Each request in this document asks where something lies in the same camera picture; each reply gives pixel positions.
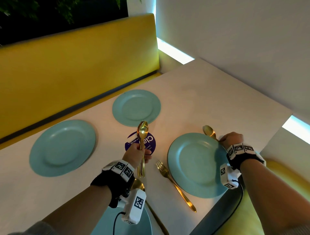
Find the purple coaster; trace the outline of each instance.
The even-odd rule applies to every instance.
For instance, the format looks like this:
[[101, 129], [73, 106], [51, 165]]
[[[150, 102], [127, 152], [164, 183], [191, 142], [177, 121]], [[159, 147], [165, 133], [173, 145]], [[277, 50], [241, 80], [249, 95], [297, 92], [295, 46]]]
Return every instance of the purple coaster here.
[[[133, 136], [134, 134], [136, 134], [136, 132], [132, 133], [130, 136], [128, 136], [127, 138]], [[127, 149], [129, 149], [129, 147], [133, 144], [133, 143], [140, 143], [138, 137], [135, 138], [133, 141], [131, 141], [130, 143], [126, 142], [125, 143], [125, 150], [127, 151]], [[148, 135], [146, 136], [146, 138], [144, 139], [144, 145], [146, 149], [151, 150], [151, 154], [154, 153], [155, 148], [156, 148], [156, 141], [154, 136], [152, 136], [150, 133], [148, 133]]]

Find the hand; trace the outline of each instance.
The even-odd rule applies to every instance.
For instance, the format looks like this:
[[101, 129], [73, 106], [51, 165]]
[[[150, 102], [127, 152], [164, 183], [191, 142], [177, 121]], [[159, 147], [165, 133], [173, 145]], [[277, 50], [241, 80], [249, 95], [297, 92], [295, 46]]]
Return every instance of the hand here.
[[152, 159], [151, 150], [143, 149], [139, 150], [140, 144], [132, 144], [129, 149], [127, 149], [126, 153], [123, 156], [123, 160], [128, 162], [135, 169], [142, 161], [142, 155], [145, 154], [145, 163], [148, 163], [150, 159]]
[[219, 143], [227, 150], [231, 145], [243, 143], [243, 134], [238, 134], [236, 132], [230, 132], [224, 135]]

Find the white table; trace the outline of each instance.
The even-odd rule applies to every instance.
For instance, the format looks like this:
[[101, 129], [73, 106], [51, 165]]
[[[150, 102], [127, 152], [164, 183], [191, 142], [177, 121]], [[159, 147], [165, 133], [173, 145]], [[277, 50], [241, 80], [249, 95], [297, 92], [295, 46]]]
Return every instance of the white table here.
[[[173, 140], [188, 132], [202, 133], [207, 124], [218, 137], [232, 131], [243, 133], [245, 141], [261, 151], [291, 115], [289, 109], [200, 59], [136, 89], [153, 92], [162, 104], [160, 115], [149, 125], [156, 150], [143, 183], [150, 205], [171, 235], [189, 234], [220, 198], [198, 198], [185, 192], [197, 208], [194, 213], [160, 175], [155, 162], [166, 164]], [[136, 128], [114, 119], [115, 99], [70, 118], [89, 121], [98, 133], [93, 155], [73, 172], [46, 178], [31, 170], [29, 152], [43, 131], [0, 151], [0, 234], [25, 230], [88, 187], [102, 166], [123, 156], [126, 138]], [[153, 219], [152, 223], [154, 235], [160, 234]]]

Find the yellow booth seat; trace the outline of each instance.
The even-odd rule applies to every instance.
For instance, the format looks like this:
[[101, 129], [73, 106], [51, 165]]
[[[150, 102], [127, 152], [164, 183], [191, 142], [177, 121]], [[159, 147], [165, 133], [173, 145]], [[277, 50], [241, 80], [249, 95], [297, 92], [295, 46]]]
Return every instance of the yellow booth seat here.
[[0, 144], [51, 121], [55, 124], [57, 118], [76, 112], [79, 104], [85, 106], [158, 69], [153, 14], [4, 46]]
[[[277, 162], [267, 161], [267, 167], [310, 201], [309, 182]], [[236, 234], [264, 235], [262, 225], [246, 190], [236, 212], [217, 232], [217, 235]]]

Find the forearm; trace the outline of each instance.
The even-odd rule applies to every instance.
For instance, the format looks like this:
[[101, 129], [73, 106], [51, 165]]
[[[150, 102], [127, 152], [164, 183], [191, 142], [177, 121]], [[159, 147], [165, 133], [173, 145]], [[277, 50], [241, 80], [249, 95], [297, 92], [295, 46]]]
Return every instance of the forearm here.
[[245, 160], [240, 170], [265, 234], [310, 222], [310, 203], [259, 161]]
[[109, 206], [112, 195], [108, 186], [89, 186], [42, 221], [60, 235], [91, 234]]

